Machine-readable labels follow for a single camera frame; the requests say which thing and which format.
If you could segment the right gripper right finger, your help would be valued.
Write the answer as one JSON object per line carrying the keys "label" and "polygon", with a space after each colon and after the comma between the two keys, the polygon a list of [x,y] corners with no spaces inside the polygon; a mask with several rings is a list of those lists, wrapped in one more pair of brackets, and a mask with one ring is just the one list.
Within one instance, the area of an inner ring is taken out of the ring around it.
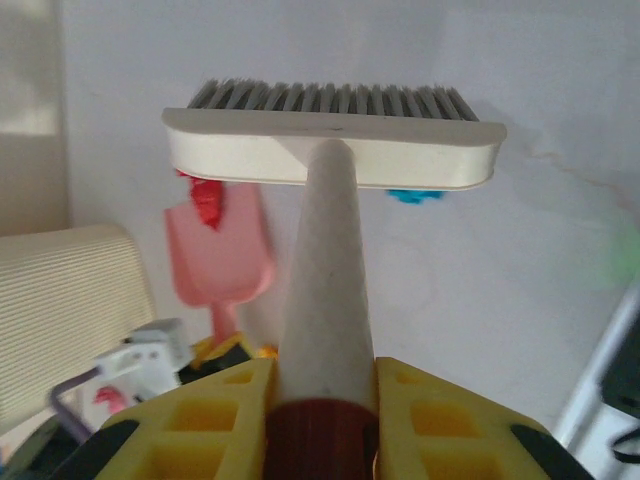
{"label": "right gripper right finger", "polygon": [[590,478],[537,421],[393,358],[376,368],[375,478]]}

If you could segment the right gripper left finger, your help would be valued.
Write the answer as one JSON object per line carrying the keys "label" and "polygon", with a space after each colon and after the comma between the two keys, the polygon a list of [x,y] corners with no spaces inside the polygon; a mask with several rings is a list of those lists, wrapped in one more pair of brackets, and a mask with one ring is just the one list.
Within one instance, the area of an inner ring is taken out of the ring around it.
{"label": "right gripper left finger", "polygon": [[259,479],[275,362],[254,359],[111,417],[77,479]]}

